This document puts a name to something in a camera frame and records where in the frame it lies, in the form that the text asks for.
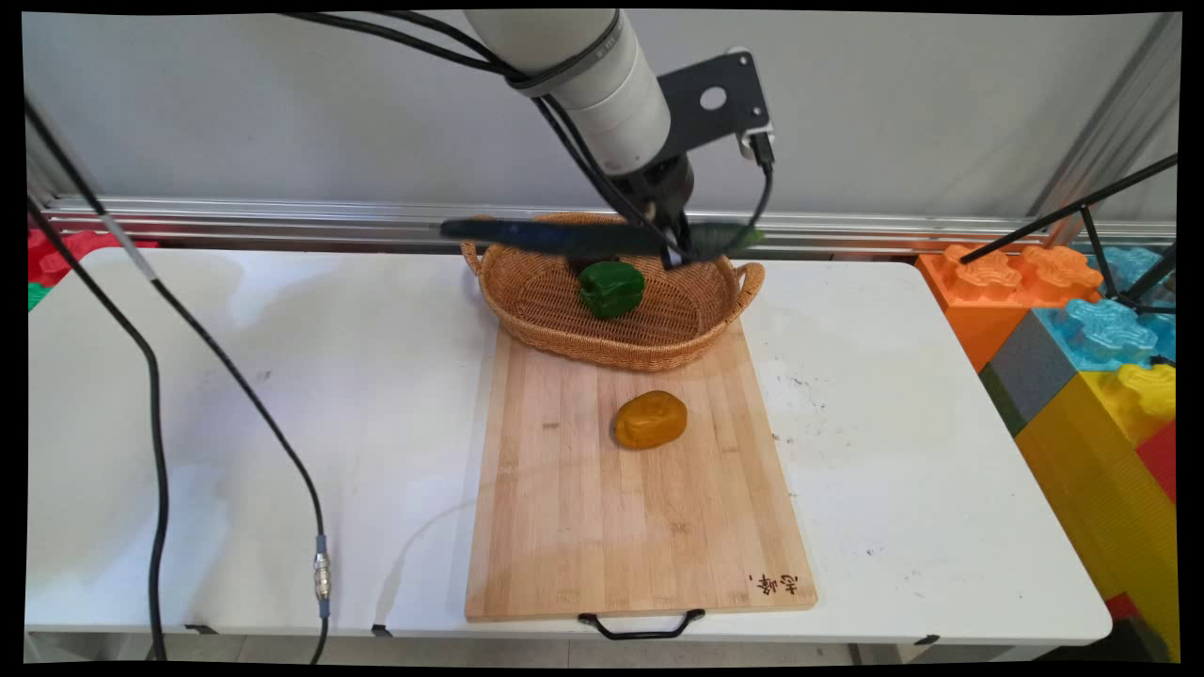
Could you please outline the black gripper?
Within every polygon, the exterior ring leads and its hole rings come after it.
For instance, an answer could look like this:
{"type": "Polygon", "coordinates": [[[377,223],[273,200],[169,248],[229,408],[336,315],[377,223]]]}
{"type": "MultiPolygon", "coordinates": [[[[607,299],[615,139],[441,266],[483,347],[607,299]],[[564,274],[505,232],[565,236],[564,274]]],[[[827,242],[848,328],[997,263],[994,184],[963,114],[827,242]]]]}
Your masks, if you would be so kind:
{"type": "Polygon", "coordinates": [[[659,258],[666,273],[681,267],[684,261],[701,260],[694,226],[687,220],[687,201],[694,189],[695,176],[687,154],[671,157],[625,176],[625,198],[641,208],[665,240],[659,258]]]}

